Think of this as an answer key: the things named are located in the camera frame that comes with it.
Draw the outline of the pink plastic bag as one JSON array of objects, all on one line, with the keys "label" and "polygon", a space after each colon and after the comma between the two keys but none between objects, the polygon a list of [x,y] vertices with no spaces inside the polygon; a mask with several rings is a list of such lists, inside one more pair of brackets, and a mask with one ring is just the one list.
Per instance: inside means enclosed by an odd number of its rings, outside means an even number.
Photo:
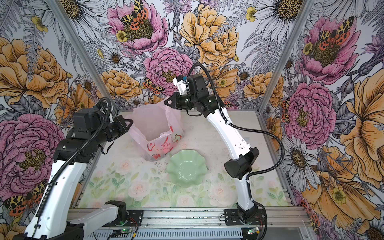
[{"label": "pink plastic bag", "polygon": [[163,102],[134,109],[130,119],[129,134],[149,162],[164,158],[184,137],[181,112]]}]

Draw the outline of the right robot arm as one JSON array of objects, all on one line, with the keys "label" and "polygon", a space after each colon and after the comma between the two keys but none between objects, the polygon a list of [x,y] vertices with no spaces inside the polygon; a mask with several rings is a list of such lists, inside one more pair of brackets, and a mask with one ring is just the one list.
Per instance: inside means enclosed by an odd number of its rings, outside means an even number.
[{"label": "right robot arm", "polygon": [[177,110],[196,109],[215,127],[228,148],[231,159],[225,163],[225,170],[235,179],[240,222],[249,224],[258,213],[258,207],[252,198],[247,176],[260,154],[259,150],[252,148],[238,130],[230,126],[232,122],[224,103],[214,93],[210,94],[202,75],[177,76],[172,84],[177,90],[165,100],[165,105]]}]

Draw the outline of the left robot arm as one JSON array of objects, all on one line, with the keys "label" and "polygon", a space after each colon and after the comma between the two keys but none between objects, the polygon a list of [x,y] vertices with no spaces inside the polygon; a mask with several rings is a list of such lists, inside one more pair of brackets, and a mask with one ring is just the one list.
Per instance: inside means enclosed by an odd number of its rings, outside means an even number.
[{"label": "left robot arm", "polygon": [[62,140],[54,154],[53,176],[32,221],[15,240],[82,240],[106,224],[124,224],[128,219],[126,205],[108,201],[79,220],[67,221],[77,184],[100,146],[113,142],[129,131],[133,120],[102,107],[82,109],[73,115],[74,136]]}]

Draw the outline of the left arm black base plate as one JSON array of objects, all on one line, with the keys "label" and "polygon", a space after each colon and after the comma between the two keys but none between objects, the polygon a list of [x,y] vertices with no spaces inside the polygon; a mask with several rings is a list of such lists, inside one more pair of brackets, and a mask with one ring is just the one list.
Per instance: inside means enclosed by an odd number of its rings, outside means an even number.
[{"label": "left arm black base plate", "polygon": [[123,227],[140,227],[144,218],[143,210],[127,210]]}]

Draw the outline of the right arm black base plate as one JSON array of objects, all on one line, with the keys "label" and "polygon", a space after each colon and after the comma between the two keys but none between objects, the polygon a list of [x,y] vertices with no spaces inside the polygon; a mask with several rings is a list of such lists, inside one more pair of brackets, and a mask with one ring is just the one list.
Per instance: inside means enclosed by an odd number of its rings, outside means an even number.
[{"label": "right arm black base plate", "polygon": [[261,226],[266,225],[267,214],[262,208],[224,209],[224,220],[227,226]]}]

